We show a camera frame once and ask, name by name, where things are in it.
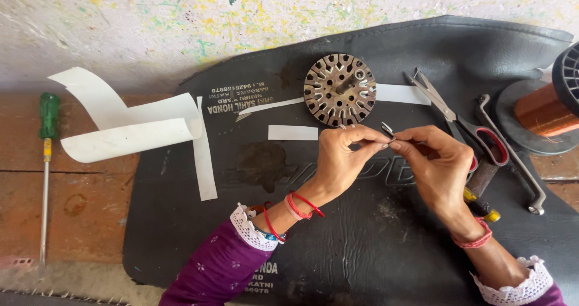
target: hand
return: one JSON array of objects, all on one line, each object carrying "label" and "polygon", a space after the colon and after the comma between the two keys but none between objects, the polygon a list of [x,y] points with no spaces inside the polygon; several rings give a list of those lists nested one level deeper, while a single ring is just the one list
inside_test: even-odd
[{"label": "hand", "polygon": [[407,129],[395,136],[397,140],[390,147],[408,161],[420,196],[440,220],[472,217],[463,190],[473,149],[433,125]]},{"label": "hand", "polygon": [[[366,161],[386,149],[390,139],[381,132],[356,124],[346,129],[324,130],[319,141],[315,175],[296,192],[315,206],[328,203],[344,193],[354,183]],[[359,144],[361,148],[351,150],[351,144]]]}]

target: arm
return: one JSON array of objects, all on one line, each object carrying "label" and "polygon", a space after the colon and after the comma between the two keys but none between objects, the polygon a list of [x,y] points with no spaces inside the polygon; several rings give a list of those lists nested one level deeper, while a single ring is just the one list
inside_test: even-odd
[{"label": "arm", "polygon": [[[316,207],[335,199],[354,182],[370,157],[388,147],[389,138],[363,125],[325,130],[319,138],[320,152],[315,175],[296,192]],[[357,151],[351,144],[362,146]],[[312,207],[296,198],[301,213]],[[271,228],[286,232],[297,220],[284,202],[267,210]],[[259,228],[271,233],[263,213],[239,206],[230,220],[223,222],[201,244],[161,298],[160,306],[223,305],[239,295],[253,274],[276,248],[278,241],[267,240]]]},{"label": "arm", "polygon": [[[390,147],[408,161],[420,196],[454,240],[468,243],[484,236],[485,229],[463,201],[473,150],[435,126],[395,135],[399,140]],[[508,299],[518,301],[517,305],[564,305],[561,292],[537,257],[531,262],[518,261],[493,237],[479,248],[464,251],[478,272],[475,281],[487,302],[506,305]],[[532,285],[533,291],[525,291],[525,285]]]}]

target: woman's left hand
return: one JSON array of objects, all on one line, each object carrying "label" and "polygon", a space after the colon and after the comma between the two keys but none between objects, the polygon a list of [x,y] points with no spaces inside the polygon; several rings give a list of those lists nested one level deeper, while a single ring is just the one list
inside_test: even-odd
[{"label": "woman's left hand", "polygon": [[[296,193],[321,206],[344,193],[374,154],[388,147],[390,139],[364,125],[351,125],[345,129],[327,129],[320,138],[318,164],[314,177]],[[358,150],[350,145],[359,144]]]}]

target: fingernail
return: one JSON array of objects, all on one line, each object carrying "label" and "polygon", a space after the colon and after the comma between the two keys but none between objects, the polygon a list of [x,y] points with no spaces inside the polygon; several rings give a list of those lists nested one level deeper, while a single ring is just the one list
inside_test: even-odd
[{"label": "fingernail", "polygon": [[400,149],[400,143],[398,143],[396,141],[392,142],[392,143],[390,143],[390,147],[394,150],[398,150],[398,149]]}]

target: wrench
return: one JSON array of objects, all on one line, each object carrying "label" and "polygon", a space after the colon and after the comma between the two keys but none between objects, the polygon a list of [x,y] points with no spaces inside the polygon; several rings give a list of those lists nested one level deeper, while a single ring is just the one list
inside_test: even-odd
[{"label": "wrench", "polygon": [[506,145],[508,152],[511,154],[511,160],[517,167],[519,173],[523,176],[527,184],[531,186],[531,189],[535,193],[535,197],[531,204],[528,207],[528,210],[533,214],[537,214],[538,216],[543,215],[545,210],[542,207],[543,202],[546,199],[545,192],[541,189],[535,178],[529,172],[529,169],[525,167],[525,164],[519,159],[519,156],[515,153],[512,149],[511,145],[507,142],[507,140],[503,137],[501,132],[497,129],[495,123],[490,119],[489,115],[485,111],[485,105],[490,100],[489,95],[480,95],[478,96],[478,108],[475,111],[476,116],[481,121],[483,125],[493,130],[497,135],[503,140],[504,144]]}]

